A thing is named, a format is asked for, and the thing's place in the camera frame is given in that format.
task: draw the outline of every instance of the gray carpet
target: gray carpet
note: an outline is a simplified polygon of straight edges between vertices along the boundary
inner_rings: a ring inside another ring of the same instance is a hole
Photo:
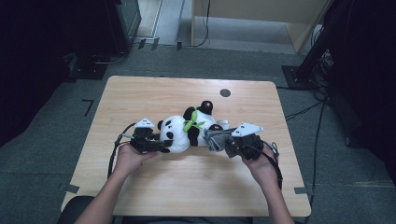
[[[30,127],[0,148],[0,223],[55,223],[85,137],[110,76],[190,77],[273,81],[286,87],[281,65],[304,56],[219,49],[134,47],[111,64],[103,80],[63,83]],[[318,100],[312,91],[278,90],[285,115]],[[88,102],[94,100],[85,116]],[[288,121],[306,186],[312,188],[314,144],[320,106]],[[318,137],[317,185],[309,223],[395,223],[396,190],[384,168],[365,148],[349,148],[331,105],[323,111]],[[267,223],[267,217],[254,218]]]

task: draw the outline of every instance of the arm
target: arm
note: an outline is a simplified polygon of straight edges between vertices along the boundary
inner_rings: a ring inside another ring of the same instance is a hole
[[[273,155],[268,146],[264,146],[263,151],[267,155]],[[271,163],[261,155],[256,161],[242,159],[244,164],[249,168],[256,182],[262,188],[262,193],[268,204],[269,216],[273,223],[292,223],[288,207],[283,198],[282,191],[277,184],[277,176]]]
[[[76,223],[110,223],[113,210],[126,178],[157,153],[140,155],[131,145],[120,146],[116,167],[98,195],[84,210]]]

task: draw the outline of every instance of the wooden table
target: wooden table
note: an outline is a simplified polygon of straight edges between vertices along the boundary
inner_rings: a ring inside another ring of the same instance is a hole
[[[213,0],[209,17],[285,22],[294,49],[300,52],[332,0]],[[206,17],[208,0],[192,1],[191,44],[195,17]]]
[[[221,96],[223,89],[231,95]],[[280,152],[282,191],[291,215],[308,216],[307,195],[295,193],[304,182],[274,83],[167,77],[108,80],[70,183],[79,191],[66,192],[62,208],[77,195],[98,193],[106,182],[113,143],[126,126],[145,117],[157,123],[182,116],[187,107],[203,100],[212,101],[214,118],[227,119],[231,128],[241,122],[264,127],[258,134],[276,142]],[[268,216],[268,208],[240,157],[229,159],[224,151],[190,147],[181,154],[160,154],[146,161],[125,182],[114,215],[262,217]]]

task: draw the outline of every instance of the desk leg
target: desk leg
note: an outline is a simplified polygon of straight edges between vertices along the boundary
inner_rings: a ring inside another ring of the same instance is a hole
[[[191,11],[191,45],[194,46],[194,35],[195,35],[195,0],[192,0],[192,11]]]

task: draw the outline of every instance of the stuffed panda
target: stuffed panda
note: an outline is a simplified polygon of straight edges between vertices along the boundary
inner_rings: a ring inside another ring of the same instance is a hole
[[[190,146],[189,137],[183,131],[185,121],[180,115],[175,115],[158,122],[157,127],[161,131],[160,141],[173,140],[172,146],[165,148],[162,152],[180,153]]]
[[[183,130],[187,133],[192,146],[207,146],[207,142],[204,139],[205,129],[216,131],[223,130],[213,118],[212,110],[212,102],[203,101],[200,106],[190,106],[184,112],[183,118],[186,122]]]

